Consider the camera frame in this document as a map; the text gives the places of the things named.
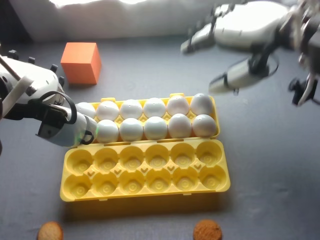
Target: robotic hand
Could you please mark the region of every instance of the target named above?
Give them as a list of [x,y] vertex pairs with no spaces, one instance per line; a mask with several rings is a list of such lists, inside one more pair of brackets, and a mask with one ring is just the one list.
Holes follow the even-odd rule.
[[191,54],[216,43],[247,50],[252,57],[231,66],[209,84],[211,93],[238,92],[240,88],[258,83],[273,75],[268,58],[280,47],[299,51],[299,63],[309,69],[306,81],[294,79],[289,90],[294,91],[292,103],[301,106],[313,99],[320,74],[320,3],[318,0],[299,0],[289,8],[271,1],[253,1],[244,4],[223,4],[214,7],[206,24],[199,22],[190,38],[181,45],[181,52]]
[[[63,77],[55,74],[58,66],[53,64],[50,70],[36,66],[32,57],[28,63],[19,61],[13,50],[8,56],[0,55],[0,120],[39,120],[37,136],[59,146],[92,143],[97,123],[77,112],[62,89]],[[65,101],[70,108],[61,106]]]

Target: orange cube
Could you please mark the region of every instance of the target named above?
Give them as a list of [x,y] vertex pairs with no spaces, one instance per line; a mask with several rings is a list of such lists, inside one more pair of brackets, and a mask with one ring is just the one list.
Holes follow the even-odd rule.
[[68,42],[61,66],[69,84],[97,84],[101,59],[95,42]]

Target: bright light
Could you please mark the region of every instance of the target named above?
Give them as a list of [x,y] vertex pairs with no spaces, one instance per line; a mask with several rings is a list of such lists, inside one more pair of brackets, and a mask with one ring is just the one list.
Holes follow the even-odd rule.
[[49,0],[52,2],[57,8],[61,8],[66,5],[71,5],[71,4],[87,4],[91,2],[96,2],[100,0]]
[[137,3],[144,2],[146,0],[119,0],[119,1],[125,4],[137,4]]

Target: egg carton compartment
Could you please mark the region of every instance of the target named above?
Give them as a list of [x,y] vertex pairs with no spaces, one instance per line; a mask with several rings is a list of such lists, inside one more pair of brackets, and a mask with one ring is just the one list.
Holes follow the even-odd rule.
[[[164,104],[167,106],[169,99],[170,99],[171,97],[177,96],[177,95],[184,97],[184,98],[187,100],[187,102],[188,102],[188,104],[189,104],[189,106],[190,106],[193,96],[185,96],[184,93],[172,93],[172,94],[170,94],[169,97],[167,97],[167,98],[161,98],[161,100],[162,100],[162,101],[164,102]],[[215,133],[215,135],[213,135],[211,138],[212,138],[212,139],[216,139],[216,138],[218,137],[218,135],[220,134],[220,125],[219,125],[219,120],[218,120],[218,114],[217,114],[217,108],[216,108],[215,100],[214,100],[214,98],[213,98],[212,96],[209,96],[209,97],[210,97],[210,99],[211,99],[211,101],[212,101],[212,103],[213,103],[213,110],[212,110],[212,114],[210,114],[210,116],[214,119],[215,124],[216,124],[216,133]],[[141,104],[142,108],[144,107],[144,105],[145,105],[145,103],[146,103],[147,100],[148,100],[148,99],[139,99],[139,100],[138,100],[139,103]],[[118,106],[119,109],[121,108],[122,104],[125,102],[125,101],[116,101],[116,99],[115,99],[114,97],[106,97],[106,98],[101,98],[101,102],[93,102],[93,103],[91,103],[91,104],[92,104],[92,106],[94,107],[94,109],[97,110],[99,104],[102,103],[102,102],[104,102],[104,101],[114,102],[114,103]],[[189,112],[186,114],[186,116],[189,118],[190,122],[192,123],[193,120],[194,120],[194,118],[195,118],[197,115],[196,115],[195,113],[193,113],[191,110],[189,110]],[[165,114],[162,116],[162,118],[164,119],[164,121],[166,122],[166,124],[169,123],[169,120],[171,119],[171,117],[172,117],[172,116],[171,116],[167,111],[166,111]],[[147,119],[148,119],[148,117],[146,117],[146,115],[145,115],[144,113],[142,113],[142,115],[138,118],[138,120],[141,122],[142,126],[145,125],[145,122],[147,121]],[[95,120],[97,123],[100,122],[100,120],[99,120],[97,117],[95,117],[94,120]],[[120,125],[122,124],[123,121],[124,121],[124,118],[123,118],[121,115],[119,115],[119,116],[114,120],[114,122],[117,124],[118,128],[120,127]],[[192,131],[190,137],[193,138],[193,137],[197,137],[197,136],[196,136],[195,133]],[[167,133],[165,139],[171,139],[171,136],[169,135],[169,133]],[[146,138],[146,136],[145,136],[144,134],[143,134],[143,136],[142,136],[142,140],[147,140],[147,138]],[[121,139],[120,135],[119,135],[119,137],[118,137],[118,142],[123,142],[123,140]]]
[[224,192],[230,187],[222,143],[200,137],[90,144],[64,158],[60,197],[66,202]]

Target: cookie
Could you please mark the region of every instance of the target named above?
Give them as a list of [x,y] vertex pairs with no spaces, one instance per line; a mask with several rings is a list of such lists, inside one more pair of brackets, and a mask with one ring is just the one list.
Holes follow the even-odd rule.
[[36,240],[63,240],[64,232],[59,225],[59,223],[55,221],[49,221],[43,224],[36,237]]
[[215,221],[204,219],[195,225],[193,230],[193,239],[222,240],[222,231]]

